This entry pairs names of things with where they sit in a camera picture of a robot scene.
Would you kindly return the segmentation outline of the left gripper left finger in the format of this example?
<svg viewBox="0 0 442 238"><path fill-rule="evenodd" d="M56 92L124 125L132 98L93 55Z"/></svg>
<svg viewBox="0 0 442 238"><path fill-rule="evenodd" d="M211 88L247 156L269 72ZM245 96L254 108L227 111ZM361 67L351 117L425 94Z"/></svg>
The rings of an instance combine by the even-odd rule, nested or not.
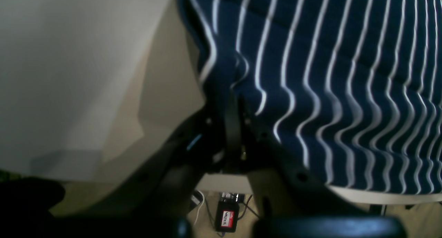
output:
<svg viewBox="0 0 442 238"><path fill-rule="evenodd" d="M222 122L203 107L107 197L55 219L53 238L192 238L186 216L197 184L222 147Z"/></svg>

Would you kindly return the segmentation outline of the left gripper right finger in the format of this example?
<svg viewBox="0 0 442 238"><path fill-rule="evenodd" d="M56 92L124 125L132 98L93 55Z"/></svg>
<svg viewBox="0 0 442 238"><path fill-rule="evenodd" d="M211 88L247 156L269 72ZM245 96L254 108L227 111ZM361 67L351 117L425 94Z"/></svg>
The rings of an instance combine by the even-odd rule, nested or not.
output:
<svg viewBox="0 0 442 238"><path fill-rule="evenodd" d="M328 189L231 93L224 113L226 169L247 176L259 220L253 238L405 238L393 217L371 214Z"/></svg>

